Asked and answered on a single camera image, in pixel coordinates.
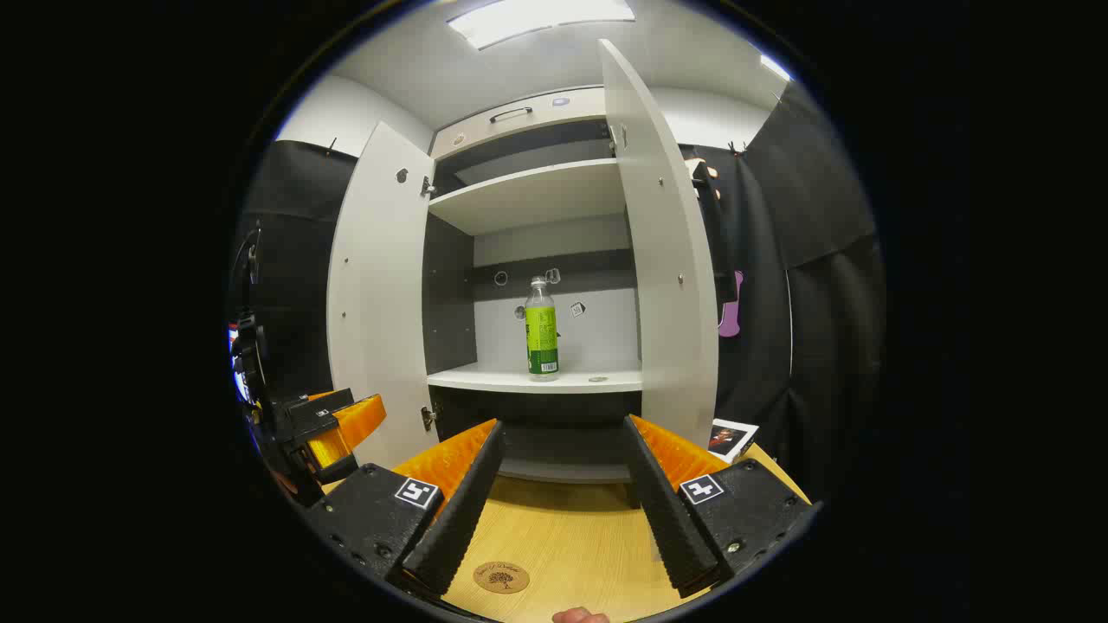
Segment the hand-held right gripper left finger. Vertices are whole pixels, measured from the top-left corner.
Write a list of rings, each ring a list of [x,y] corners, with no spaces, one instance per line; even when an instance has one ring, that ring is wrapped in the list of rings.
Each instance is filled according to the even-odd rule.
[[[447,594],[504,458],[492,419],[390,470],[358,466],[305,518],[362,576],[421,598]]]

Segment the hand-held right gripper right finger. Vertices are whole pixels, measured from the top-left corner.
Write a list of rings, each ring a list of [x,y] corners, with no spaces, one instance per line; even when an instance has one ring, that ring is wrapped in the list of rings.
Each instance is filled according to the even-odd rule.
[[[626,415],[622,453],[661,564],[680,598],[749,580],[821,512],[779,466],[751,448],[735,464],[680,435]]]

